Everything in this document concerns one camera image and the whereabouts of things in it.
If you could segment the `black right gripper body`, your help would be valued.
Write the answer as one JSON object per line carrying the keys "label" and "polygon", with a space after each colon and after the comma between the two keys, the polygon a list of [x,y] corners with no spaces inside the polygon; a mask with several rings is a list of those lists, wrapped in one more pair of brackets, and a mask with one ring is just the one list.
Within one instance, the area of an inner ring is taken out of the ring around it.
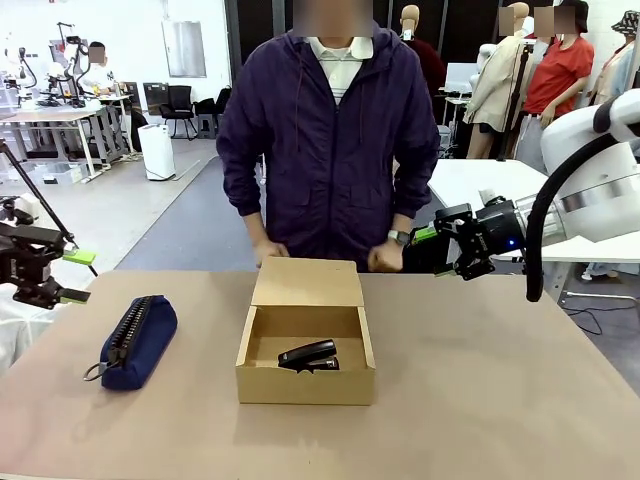
{"label": "black right gripper body", "polygon": [[476,212],[472,244],[481,258],[525,248],[525,227],[512,200],[492,199]]}

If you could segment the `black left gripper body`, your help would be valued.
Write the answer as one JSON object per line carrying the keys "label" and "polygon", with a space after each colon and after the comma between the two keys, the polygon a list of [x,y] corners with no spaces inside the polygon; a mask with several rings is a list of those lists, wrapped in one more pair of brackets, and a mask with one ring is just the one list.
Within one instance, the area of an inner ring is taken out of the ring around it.
{"label": "black left gripper body", "polygon": [[41,284],[50,263],[47,248],[31,245],[22,238],[23,227],[1,224],[1,284],[17,287],[23,283]]}

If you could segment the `person's right hand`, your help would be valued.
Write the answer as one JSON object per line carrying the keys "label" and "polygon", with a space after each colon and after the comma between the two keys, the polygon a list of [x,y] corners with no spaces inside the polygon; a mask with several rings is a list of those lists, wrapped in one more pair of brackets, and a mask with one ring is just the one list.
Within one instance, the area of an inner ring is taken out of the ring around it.
{"label": "person's right hand", "polygon": [[289,256],[285,245],[271,241],[264,232],[253,236],[251,243],[258,268],[260,268],[263,262],[269,257],[286,258]]}

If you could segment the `person's left hand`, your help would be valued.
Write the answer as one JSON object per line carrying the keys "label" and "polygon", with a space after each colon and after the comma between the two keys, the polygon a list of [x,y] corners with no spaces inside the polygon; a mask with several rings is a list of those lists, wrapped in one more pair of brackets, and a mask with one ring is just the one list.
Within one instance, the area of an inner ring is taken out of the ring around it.
{"label": "person's left hand", "polygon": [[403,269],[403,246],[393,239],[371,249],[368,270],[372,273],[397,273]]}

